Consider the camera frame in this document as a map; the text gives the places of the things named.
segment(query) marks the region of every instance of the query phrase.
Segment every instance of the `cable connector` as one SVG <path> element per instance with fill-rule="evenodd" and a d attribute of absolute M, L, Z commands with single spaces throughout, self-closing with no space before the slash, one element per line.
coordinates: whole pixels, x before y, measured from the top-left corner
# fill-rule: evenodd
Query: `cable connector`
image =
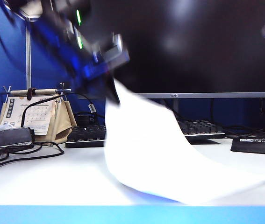
<path fill-rule="evenodd" d="M 89 109 L 90 109 L 91 113 L 96 113 L 97 112 L 94 104 L 89 104 Z"/>

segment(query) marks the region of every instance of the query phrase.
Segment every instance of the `calendar page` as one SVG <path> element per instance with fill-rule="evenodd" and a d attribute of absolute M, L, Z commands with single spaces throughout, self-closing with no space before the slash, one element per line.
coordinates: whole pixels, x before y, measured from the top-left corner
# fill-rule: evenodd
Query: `calendar page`
<path fill-rule="evenodd" d="M 5 115 L 2 119 L 1 125 L 10 123 L 14 127 L 21 126 L 22 114 L 25 108 L 35 102 L 52 96 L 35 96 L 31 100 L 26 97 L 9 97 Z M 34 129 L 37 135 L 46 135 L 50 118 L 55 114 L 55 100 L 41 103 L 30 107 L 25 113 L 24 127 Z"/>

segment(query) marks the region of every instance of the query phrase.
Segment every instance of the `small label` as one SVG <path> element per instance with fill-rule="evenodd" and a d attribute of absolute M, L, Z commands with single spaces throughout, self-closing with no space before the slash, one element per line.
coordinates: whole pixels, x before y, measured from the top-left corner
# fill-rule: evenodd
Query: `small label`
<path fill-rule="evenodd" d="M 265 139 L 240 139 L 241 142 L 265 142 Z"/>
<path fill-rule="evenodd" d="M 10 99 L 10 103 L 9 103 L 9 106 L 8 106 L 8 111 L 7 111 L 6 118 L 10 118 L 11 117 L 11 114 L 12 114 L 12 111 L 13 111 L 13 106 L 14 106 L 14 99 Z"/>

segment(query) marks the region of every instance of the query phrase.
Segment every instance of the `calendar stand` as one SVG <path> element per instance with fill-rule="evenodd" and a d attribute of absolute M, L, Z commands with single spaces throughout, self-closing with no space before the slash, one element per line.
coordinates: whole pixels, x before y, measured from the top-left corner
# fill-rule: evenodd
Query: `calendar stand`
<path fill-rule="evenodd" d="M 57 92 L 66 90 L 57 89 L 44 89 L 44 90 L 34 90 L 33 96 L 44 96 L 44 97 L 54 97 L 58 96 Z M 29 90 L 20 91 L 10 91 L 10 96 L 24 98 L 29 94 Z M 72 109 L 68 100 L 64 101 L 63 98 L 57 98 L 53 115 L 50 117 L 49 127 L 46 135 L 36 135 L 36 141 L 53 141 L 57 144 L 66 142 L 67 136 L 72 131 L 74 126 L 77 126 Z M 0 124 L 7 115 L 7 105 L 8 99 L 3 103 L 1 113 L 0 113 Z"/>

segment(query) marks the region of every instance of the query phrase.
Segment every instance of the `black keyboard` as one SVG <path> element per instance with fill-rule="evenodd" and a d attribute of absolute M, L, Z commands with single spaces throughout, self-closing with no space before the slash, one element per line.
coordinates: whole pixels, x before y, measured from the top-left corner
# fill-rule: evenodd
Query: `black keyboard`
<path fill-rule="evenodd" d="M 205 120 L 178 121 L 178 124 L 188 140 L 218 139 L 225 136 L 220 126 Z M 74 127 L 68 135 L 66 148 L 103 147 L 105 134 L 104 125 Z"/>
<path fill-rule="evenodd" d="M 104 125 L 74 127 L 68 135 L 66 148 L 103 147 L 105 134 Z"/>
<path fill-rule="evenodd" d="M 221 126 L 206 120 L 179 120 L 178 124 L 187 140 L 220 139 L 225 137 Z"/>

